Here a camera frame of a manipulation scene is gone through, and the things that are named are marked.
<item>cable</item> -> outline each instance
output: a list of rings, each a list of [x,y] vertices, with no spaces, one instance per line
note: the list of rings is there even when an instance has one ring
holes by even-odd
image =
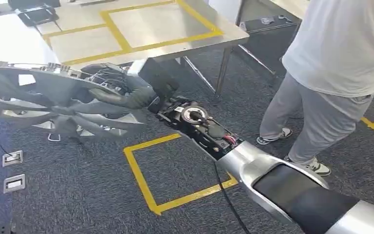
[[[213,165],[214,165],[214,172],[216,173],[217,181],[219,183],[220,189],[222,190],[224,198],[226,199],[226,201],[228,203],[228,206],[230,207],[231,211],[233,212],[234,216],[236,217],[236,219],[239,222],[240,226],[242,227],[243,231],[246,234],[251,234],[250,231],[247,229],[246,225],[243,223],[243,221],[240,218],[239,214],[236,212],[236,209],[234,208],[233,204],[231,203],[230,199],[227,196],[226,191],[223,188],[222,180],[220,179],[219,172],[217,171],[217,165],[216,165],[216,163],[213,162]]]
[[[12,154],[8,153],[8,152],[3,148],[3,146],[2,146],[1,144],[0,144],[0,148],[5,152],[5,154],[13,156]]]
[[[229,142],[230,142],[231,144],[233,144],[233,145],[236,145],[236,144],[237,144],[236,139],[235,139],[233,136],[225,135],[225,136],[223,137],[223,139],[229,141]]]

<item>white sneaker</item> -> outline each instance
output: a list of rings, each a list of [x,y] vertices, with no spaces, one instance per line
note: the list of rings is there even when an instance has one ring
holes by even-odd
[[[276,138],[276,139],[266,139],[266,138],[263,138],[263,137],[260,136],[256,139],[256,141],[259,145],[267,145],[270,142],[288,138],[289,136],[292,135],[292,133],[293,133],[293,131],[290,128],[282,128],[282,133],[278,138]]]
[[[289,156],[284,157],[283,160],[288,161],[288,162],[292,162],[292,160],[290,160]],[[327,166],[325,166],[322,163],[318,162],[317,158],[314,158],[313,162],[311,164],[309,164],[309,165],[306,165],[305,167],[309,168],[312,171],[314,171],[319,176],[328,176],[332,172],[330,170],[330,168],[328,168]]]

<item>white t-shirt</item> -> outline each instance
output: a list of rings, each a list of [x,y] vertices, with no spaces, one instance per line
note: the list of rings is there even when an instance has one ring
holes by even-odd
[[[303,86],[355,98],[374,93],[374,0],[311,0],[283,56]]]

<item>robotic arm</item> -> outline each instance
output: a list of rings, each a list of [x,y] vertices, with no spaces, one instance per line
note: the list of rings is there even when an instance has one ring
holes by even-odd
[[[153,76],[151,70],[149,75],[140,72],[158,94],[149,110],[191,138],[274,218],[297,223],[306,234],[374,234],[373,204],[329,190],[316,173],[273,157],[241,139],[197,102],[174,98],[178,85],[162,70],[155,71]]]
[[[20,74],[33,75],[35,84],[21,87]],[[314,172],[263,152],[197,102],[175,98],[177,89],[152,59],[134,62],[129,71],[96,64],[82,73],[60,64],[0,64],[0,116],[57,134],[116,138],[142,125],[135,111],[148,106],[229,171],[274,218],[297,223],[307,234],[374,234],[374,205],[331,191]]]

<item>table leg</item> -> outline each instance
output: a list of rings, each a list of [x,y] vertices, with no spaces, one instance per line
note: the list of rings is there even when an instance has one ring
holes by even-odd
[[[184,58],[185,57],[180,57],[179,59],[180,59],[180,65],[185,68],[187,65],[187,62]]]
[[[216,90],[214,89],[214,87],[210,84],[210,82],[208,82],[208,80],[203,76],[203,74],[200,72],[200,70],[194,65],[194,63],[187,57],[187,56],[184,56],[182,58],[180,58],[180,60],[184,61],[183,63],[185,64],[188,64],[193,72],[198,75],[198,77],[204,81],[204,83],[213,91],[213,92],[216,92]]]
[[[243,15],[243,8],[244,8],[244,2],[247,0],[242,0],[240,2],[240,7],[239,7],[239,12],[237,13],[237,18],[236,18],[236,25],[240,26],[240,22],[242,22],[242,15]]]
[[[220,66],[219,78],[217,80],[216,96],[219,96],[220,93],[222,92],[224,77],[225,77],[225,73],[226,73],[226,70],[227,70],[228,59],[230,58],[230,54],[231,54],[232,51],[233,51],[233,47],[227,47],[227,48],[224,49],[223,60],[222,60],[221,66]]]
[[[252,54],[246,47],[239,45],[240,49],[242,49],[246,54],[248,54],[252,59],[257,61],[261,66],[263,66],[270,74],[275,75],[276,72],[272,71],[268,66],[266,66],[260,59],[258,59],[254,54]]]

